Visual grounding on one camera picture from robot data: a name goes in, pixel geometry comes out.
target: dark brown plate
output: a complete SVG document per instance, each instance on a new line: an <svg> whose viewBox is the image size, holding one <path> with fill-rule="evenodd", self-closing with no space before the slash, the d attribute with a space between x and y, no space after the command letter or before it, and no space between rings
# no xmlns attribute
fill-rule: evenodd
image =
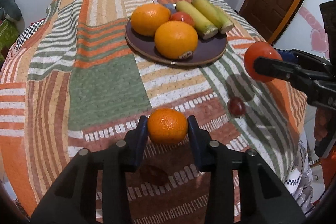
<svg viewBox="0 0 336 224"><path fill-rule="evenodd" d="M226 34L218 33L207 40L198 39L197 48L191 57L183 60L172 60L165 58L157 51L154 37L145 37L135 32L130 20L125 26L125 37L128 44L145 57L164 64L185 67L205 65L216 61L224 54L227 45Z"/></svg>

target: patchwork tablecloth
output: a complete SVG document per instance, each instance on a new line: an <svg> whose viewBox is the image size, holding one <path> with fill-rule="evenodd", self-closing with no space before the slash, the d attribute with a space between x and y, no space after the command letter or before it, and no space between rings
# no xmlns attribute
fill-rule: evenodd
<svg viewBox="0 0 336 224"><path fill-rule="evenodd" d="M55 178L83 147L105 149L136 127L140 115L170 107L195 115L213 139L230 149L255 148L284 181L298 148L305 96L288 83L256 83L244 70L243 55L263 41L223 0L209 0L235 21L225 54L200 68L177 69L136 54L125 41L132 11L145 3L179 0L54 0L43 25L2 68L0 144L6 174L30 215ZM227 110L230 97L246 104L244 117ZM152 185L127 174L135 224L203 223L209 174L199 173L188 140L149 143L144 164L169 175ZM239 219L239 181L235 217ZM101 182L96 215L101 218Z"/></svg>

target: orange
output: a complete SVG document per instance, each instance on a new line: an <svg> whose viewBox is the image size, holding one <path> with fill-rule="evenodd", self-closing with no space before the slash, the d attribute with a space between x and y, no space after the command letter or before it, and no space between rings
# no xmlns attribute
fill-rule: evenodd
<svg viewBox="0 0 336 224"><path fill-rule="evenodd" d="M182 21L169 21L162 24L154 37L155 47L169 59L185 59L197 48L198 36L195 29Z"/></svg>
<svg viewBox="0 0 336 224"><path fill-rule="evenodd" d="M153 37L160 25L170 19L170 10L161 4L149 3L137 7L131 15L134 31Z"/></svg>
<svg viewBox="0 0 336 224"><path fill-rule="evenodd" d="M188 131L185 116L170 108L159 108L148 118L148 133L156 144L178 144Z"/></svg>

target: pink heart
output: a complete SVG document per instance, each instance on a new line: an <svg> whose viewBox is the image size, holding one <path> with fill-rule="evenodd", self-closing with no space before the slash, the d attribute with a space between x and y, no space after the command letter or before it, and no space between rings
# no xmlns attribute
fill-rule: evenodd
<svg viewBox="0 0 336 224"><path fill-rule="evenodd" d="M328 41L326 41L326 33L322 28L320 30L313 29L310 33L311 49L316 52L325 53L328 50Z"/></svg>

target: tomato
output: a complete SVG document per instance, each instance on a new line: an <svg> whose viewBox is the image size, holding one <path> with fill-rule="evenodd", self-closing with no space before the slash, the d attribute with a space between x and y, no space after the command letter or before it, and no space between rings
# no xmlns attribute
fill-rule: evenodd
<svg viewBox="0 0 336 224"><path fill-rule="evenodd" d="M281 55L270 44L263 41L253 43L244 55L245 69L254 80L264 83L272 81L274 78L260 75L254 70L253 64L258 57L267 57L282 61Z"/></svg>
<svg viewBox="0 0 336 224"><path fill-rule="evenodd" d="M170 18L170 20L177 20L177 21L183 21L189 25L192 25L192 27L195 27L195 22L193 18L187 14L186 12L177 12L173 14Z"/></svg>
<svg viewBox="0 0 336 224"><path fill-rule="evenodd" d="M232 117L240 117L246 113L245 104L239 97L230 98L227 108Z"/></svg>

